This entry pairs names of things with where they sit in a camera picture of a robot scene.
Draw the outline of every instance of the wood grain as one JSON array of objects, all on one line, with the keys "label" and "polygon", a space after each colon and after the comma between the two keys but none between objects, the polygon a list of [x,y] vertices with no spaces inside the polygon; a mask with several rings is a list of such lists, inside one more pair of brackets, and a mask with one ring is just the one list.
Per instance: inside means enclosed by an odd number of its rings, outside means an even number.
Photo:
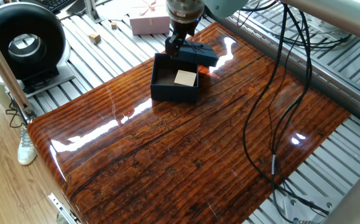
[{"label": "wood grain", "polygon": [[[83,221],[242,223],[271,193],[248,163],[241,136],[274,62],[217,23],[192,41],[219,56],[216,68],[200,67],[196,104],[152,101],[150,59],[30,124],[39,156]],[[281,67],[246,130],[249,153],[267,173],[267,107],[283,77]],[[285,77],[271,106],[274,124],[302,90]],[[348,115],[310,90],[280,144],[284,175]],[[292,144],[296,134],[307,138]]]},{"label": "wood grain", "polygon": [[10,120],[0,104],[0,224],[55,223],[58,211],[47,195],[65,199],[40,158],[29,166],[18,163],[21,130],[10,128]]}]

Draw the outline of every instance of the white sneaker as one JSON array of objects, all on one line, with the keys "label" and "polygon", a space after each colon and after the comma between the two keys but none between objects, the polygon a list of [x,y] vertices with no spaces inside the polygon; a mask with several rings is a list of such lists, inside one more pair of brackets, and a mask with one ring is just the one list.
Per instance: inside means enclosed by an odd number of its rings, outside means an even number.
[{"label": "white sneaker", "polygon": [[18,147],[18,162],[28,165],[36,158],[36,150],[25,127],[22,127],[21,141]]}]

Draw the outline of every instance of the wooden floor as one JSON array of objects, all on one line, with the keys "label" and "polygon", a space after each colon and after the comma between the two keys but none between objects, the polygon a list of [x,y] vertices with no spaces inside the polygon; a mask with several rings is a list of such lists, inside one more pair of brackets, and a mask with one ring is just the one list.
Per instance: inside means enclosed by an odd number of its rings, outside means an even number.
[{"label": "wooden floor", "polygon": [[0,105],[0,223],[55,223],[57,209],[47,195],[61,200],[61,193],[39,158],[29,166],[18,163],[21,129],[10,128],[10,119]]}]

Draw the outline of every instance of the glossy wooden tabletop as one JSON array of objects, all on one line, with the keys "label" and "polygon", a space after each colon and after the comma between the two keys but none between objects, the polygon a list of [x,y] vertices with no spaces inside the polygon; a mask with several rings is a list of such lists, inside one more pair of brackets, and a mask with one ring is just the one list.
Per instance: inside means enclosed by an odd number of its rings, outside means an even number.
[{"label": "glossy wooden tabletop", "polygon": [[[196,104],[152,101],[150,59],[29,125],[39,156],[85,223],[242,223],[270,195],[244,155],[242,128],[273,60],[217,23],[192,40],[219,57],[217,67],[200,67]],[[283,77],[280,67],[246,131],[251,157],[267,173],[267,107]],[[271,106],[274,124],[302,89],[285,77]],[[310,90],[280,144],[284,175],[348,115]]]}]

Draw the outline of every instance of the box lid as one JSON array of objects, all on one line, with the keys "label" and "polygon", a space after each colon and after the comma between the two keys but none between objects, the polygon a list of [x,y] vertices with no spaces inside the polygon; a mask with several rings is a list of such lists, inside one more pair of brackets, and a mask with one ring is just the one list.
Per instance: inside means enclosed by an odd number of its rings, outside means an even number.
[{"label": "box lid", "polygon": [[172,57],[172,59],[209,67],[216,66],[218,56],[210,45],[186,40],[181,46],[178,55]]}]

